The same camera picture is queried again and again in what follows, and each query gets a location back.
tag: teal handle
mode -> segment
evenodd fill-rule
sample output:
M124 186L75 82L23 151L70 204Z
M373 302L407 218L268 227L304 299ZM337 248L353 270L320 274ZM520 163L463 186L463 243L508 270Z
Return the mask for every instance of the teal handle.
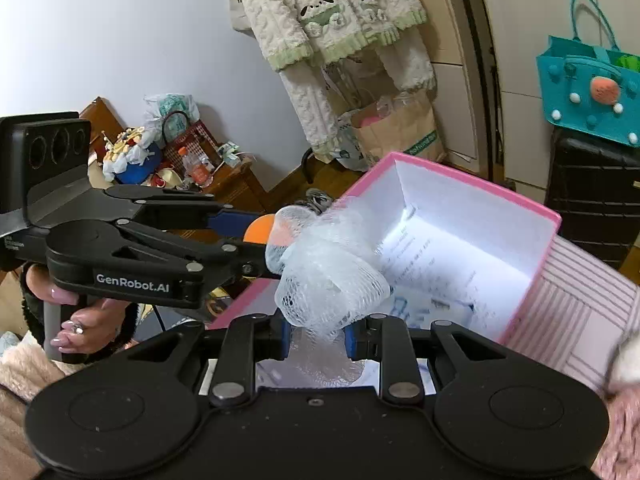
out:
M592 57L566 56L564 58L564 66L566 67L568 64L591 66L593 68L605 70L606 72L609 72L611 75L613 75L613 79L615 79L618 83L622 81L622 72L620 72L620 70L611 66L610 64L604 63L597 59L593 59Z
M575 22L575 1L576 0L571 0L571 23L574 26L574 40L580 41L580 43L582 43L580 36L578 36L578 25ZM611 40L611 49L620 51L620 48L616 43L616 35L613 33L613 29L611 28L611 25L609 25L609 20L607 19L607 17L604 15L604 12L602 12L600 7L594 0L589 0L589 1L593 4L593 7L598 11L598 15L601 17L602 23L604 23L604 26L607 28L607 32L609 33L609 39Z

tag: blue bowl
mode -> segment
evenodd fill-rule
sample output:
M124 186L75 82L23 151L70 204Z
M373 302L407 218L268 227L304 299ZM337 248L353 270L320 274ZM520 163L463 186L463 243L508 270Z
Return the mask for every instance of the blue bowl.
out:
M148 150L153 153L153 155L147 157L142 166L139 164L129 164L126 171L116 175L118 182L121 184L142 184L145 179L160 166L160 162L162 162L162 150L154 142L148 147Z

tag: camera lens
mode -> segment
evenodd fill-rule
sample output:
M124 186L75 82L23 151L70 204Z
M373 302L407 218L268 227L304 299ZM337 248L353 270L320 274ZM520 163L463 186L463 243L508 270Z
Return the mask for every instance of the camera lens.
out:
M44 158L47 155L47 143L43 137L33 139L29 147L29 164L34 170L37 170L44 164Z
M66 128L56 131L51 145L51 158L56 164L60 164L66 158L69 151L69 132Z
M76 134L74 135L74 153L76 155L80 155L84 148L84 138L84 130L76 131Z

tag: green label on paper bag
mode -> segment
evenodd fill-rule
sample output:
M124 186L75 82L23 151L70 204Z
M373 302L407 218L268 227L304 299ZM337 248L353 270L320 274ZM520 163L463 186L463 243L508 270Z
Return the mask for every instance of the green label on paper bag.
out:
M431 146L437 138L438 138L438 134L436 133L436 130L433 130L424 139L419 140L408 150L404 150L404 152L407 155L417 155L418 153L422 152L423 150L426 150L429 146Z

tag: brown paper bag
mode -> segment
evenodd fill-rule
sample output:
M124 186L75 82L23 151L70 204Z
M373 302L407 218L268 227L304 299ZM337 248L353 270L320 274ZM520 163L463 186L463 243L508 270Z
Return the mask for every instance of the brown paper bag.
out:
M408 104L397 105L387 117L369 126L362 126L362 121L378 114L376 103L352 117L353 130L370 166L389 152L405 152L433 162L441 162L447 156L426 90L419 90L413 97Z

